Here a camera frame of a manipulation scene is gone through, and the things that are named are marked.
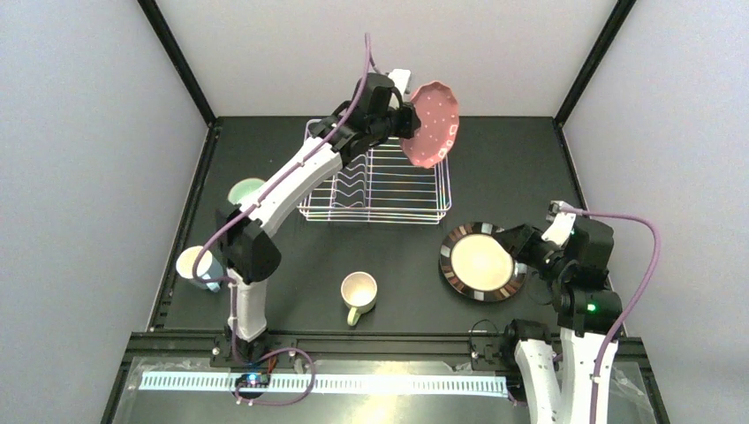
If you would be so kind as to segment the pink polka dot plate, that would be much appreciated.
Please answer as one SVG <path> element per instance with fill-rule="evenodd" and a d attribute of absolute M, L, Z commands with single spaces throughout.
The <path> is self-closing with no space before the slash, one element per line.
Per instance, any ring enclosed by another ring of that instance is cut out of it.
<path fill-rule="evenodd" d="M 441 81 L 418 87 L 411 95 L 420 127 L 401 139 L 403 153 L 414 166 L 431 169 L 453 148 L 459 128 L 459 106 L 451 88 Z"/>

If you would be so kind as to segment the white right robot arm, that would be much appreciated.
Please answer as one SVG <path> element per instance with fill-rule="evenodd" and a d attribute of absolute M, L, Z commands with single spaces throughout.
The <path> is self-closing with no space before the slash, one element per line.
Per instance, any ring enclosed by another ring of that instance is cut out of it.
<path fill-rule="evenodd" d="M 541 231 L 524 224 L 499 231 L 500 246 L 537 272 L 551 291 L 562 344 L 563 374 L 549 327 L 516 319 L 500 344 L 503 361 L 519 371 L 532 423 L 604 423 L 610 368 L 617 353 L 620 297 L 607 287 L 614 231 L 605 223 L 560 213 Z"/>

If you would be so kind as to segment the dark striped plate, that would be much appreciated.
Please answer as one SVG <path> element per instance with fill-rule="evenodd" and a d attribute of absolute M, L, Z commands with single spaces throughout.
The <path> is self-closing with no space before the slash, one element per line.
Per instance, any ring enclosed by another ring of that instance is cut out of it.
<path fill-rule="evenodd" d="M 442 280 L 478 302 L 500 302 L 518 294 L 526 282 L 527 266 L 497 241 L 502 230 L 493 223 L 470 222 L 449 231 L 439 250 Z"/>

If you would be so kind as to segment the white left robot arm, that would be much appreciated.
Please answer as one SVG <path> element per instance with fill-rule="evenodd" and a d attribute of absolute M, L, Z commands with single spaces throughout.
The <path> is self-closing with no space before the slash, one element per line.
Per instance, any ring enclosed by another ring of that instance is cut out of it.
<path fill-rule="evenodd" d="M 218 245 L 233 280 L 228 324 L 234 337 L 252 343 L 267 328 L 267 283 L 282 259 L 273 237 L 289 214 L 369 149 L 412 137 L 420 127 L 414 106 L 404 99 L 411 79 L 406 69 L 370 72 L 352 100 L 310 126 L 302 147 L 279 171 L 232 211 L 217 213 L 223 226 Z"/>

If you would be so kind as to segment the white wire dish rack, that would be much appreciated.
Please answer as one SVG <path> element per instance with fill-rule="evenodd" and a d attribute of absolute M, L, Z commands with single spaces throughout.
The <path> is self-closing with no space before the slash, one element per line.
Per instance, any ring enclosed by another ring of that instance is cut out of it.
<path fill-rule="evenodd" d="M 312 222 L 439 224 L 451 208 L 449 162 L 417 167 L 391 139 L 324 180 L 298 205 Z"/>

